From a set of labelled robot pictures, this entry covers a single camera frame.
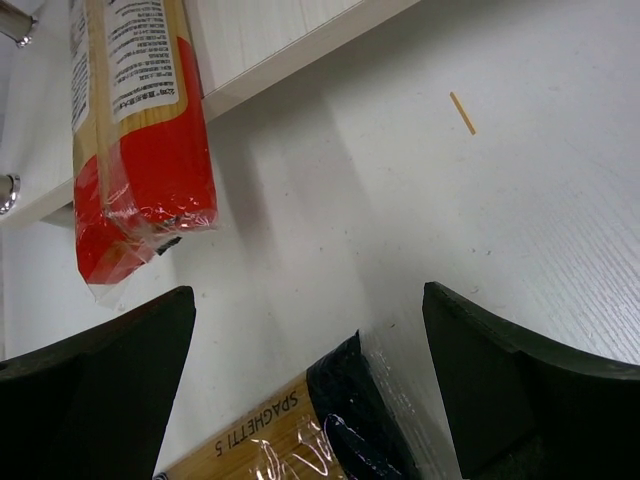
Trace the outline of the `red pasta bag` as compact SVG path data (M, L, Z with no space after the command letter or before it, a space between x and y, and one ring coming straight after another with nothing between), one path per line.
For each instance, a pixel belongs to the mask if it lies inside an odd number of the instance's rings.
M179 1L73 1L69 18L77 267L112 305L136 270L216 225L199 69Z

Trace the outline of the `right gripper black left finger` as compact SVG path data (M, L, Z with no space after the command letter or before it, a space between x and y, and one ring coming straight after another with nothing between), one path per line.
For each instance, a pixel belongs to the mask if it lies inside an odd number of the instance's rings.
M2 478L152 478L194 325L179 286L2 361Z

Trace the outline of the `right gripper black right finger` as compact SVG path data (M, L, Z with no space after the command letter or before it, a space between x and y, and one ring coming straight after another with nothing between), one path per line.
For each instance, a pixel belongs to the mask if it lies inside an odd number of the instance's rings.
M465 479L636 479L639 368L503 319L437 282L423 318Z

